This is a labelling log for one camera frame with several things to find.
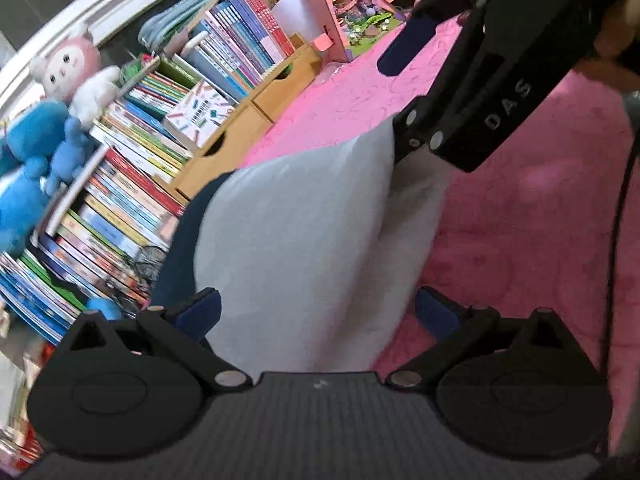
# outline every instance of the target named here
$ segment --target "black cable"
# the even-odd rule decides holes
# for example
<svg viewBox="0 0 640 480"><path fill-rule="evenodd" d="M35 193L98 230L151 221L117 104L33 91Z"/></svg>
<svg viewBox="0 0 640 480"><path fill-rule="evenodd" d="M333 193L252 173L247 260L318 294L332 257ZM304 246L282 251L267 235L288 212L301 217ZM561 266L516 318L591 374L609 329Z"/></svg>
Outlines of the black cable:
<svg viewBox="0 0 640 480"><path fill-rule="evenodd" d="M614 290L616 287L616 260L618 255L618 241L620 240L620 225L622 224L622 214L625 210L626 196L631 183L631 176L634 172L636 158L640 154L640 132L634 135L634 142L631 145L629 156L626 160L625 173L622 177L620 185L620 193L618 202L616 203L616 212L613 217L613 226L611 228L611 238L609 241L609 268L607 269L607 300L605 304L604 314L604 336L600 343L600 371L602 375L609 380L609 360L611 354L611 339L613 337L614 322ZM609 454L609 438L604 439L603 455Z"/></svg>

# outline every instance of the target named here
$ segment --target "red book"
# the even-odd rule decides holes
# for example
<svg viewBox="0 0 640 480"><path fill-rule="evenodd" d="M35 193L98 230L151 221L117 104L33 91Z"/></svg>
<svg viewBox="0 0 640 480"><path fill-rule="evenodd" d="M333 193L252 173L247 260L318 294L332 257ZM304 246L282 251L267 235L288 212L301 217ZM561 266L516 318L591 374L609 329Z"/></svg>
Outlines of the red book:
<svg viewBox="0 0 640 480"><path fill-rule="evenodd" d="M283 53L286 56L291 56L295 49L289 41L287 35L282 31L280 25L273 17L273 14L268 9L267 5L262 0L246 0L252 10L255 12L258 19L270 32L273 39L278 43Z"/></svg>
<svg viewBox="0 0 640 480"><path fill-rule="evenodd" d="M163 189L160 189L153 180L138 171L131 163L120 155L117 150L111 148L104 156L114 168L120 170L125 176L129 177L137 186L140 186L151 198L156 200L162 207L175 217L180 218L184 212L184 206L177 203Z"/></svg>

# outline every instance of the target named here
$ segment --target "gray fabric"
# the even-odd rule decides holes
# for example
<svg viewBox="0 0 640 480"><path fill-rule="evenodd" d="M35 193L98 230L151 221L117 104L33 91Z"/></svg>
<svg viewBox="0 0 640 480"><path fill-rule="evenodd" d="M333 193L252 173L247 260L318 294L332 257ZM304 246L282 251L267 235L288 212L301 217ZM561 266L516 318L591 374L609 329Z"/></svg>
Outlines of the gray fabric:
<svg viewBox="0 0 640 480"><path fill-rule="evenodd" d="M196 288L222 295L207 335L265 370L369 368L394 334L437 228L449 166L394 166L391 119L356 139L237 171L210 202Z"/></svg>

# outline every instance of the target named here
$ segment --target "ribbed black surface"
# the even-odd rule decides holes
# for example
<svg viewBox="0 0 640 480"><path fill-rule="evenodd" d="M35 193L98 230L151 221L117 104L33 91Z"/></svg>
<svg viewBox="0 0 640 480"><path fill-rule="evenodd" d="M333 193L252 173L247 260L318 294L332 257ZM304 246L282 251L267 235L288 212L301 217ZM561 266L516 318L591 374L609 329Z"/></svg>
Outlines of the ribbed black surface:
<svg viewBox="0 0 640 480"><path fill-rule="evenodd" d="M265 374L243 394L213 402L180 442L123 463L50 454L26 480L582 480L588 455L519 463L473 449L417 394L373 373Z"/></svg>

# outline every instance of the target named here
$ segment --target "pink blanket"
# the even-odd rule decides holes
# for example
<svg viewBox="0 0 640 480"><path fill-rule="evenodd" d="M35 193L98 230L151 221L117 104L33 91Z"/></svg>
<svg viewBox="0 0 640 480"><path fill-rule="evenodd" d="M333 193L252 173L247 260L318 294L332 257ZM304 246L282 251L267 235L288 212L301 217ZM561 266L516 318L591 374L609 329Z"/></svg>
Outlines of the pink blanket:
<svg viewBox="0 0 640 480"><path fill-rule="evenodd" d="M386 78L376 60L390 34L325 83L309 87L246 163L366 132L428 90L458 32L454 22L442 25L401 75ZM631 139L620 96L568 75L492 158L473 174L456 175L422 282L506 316L554 308L597 363L609 232ZM633 181L619 250L610 366L614 442L640 365L639 187ZM432 343L409 308L375 369L386 374Z"/></svg>

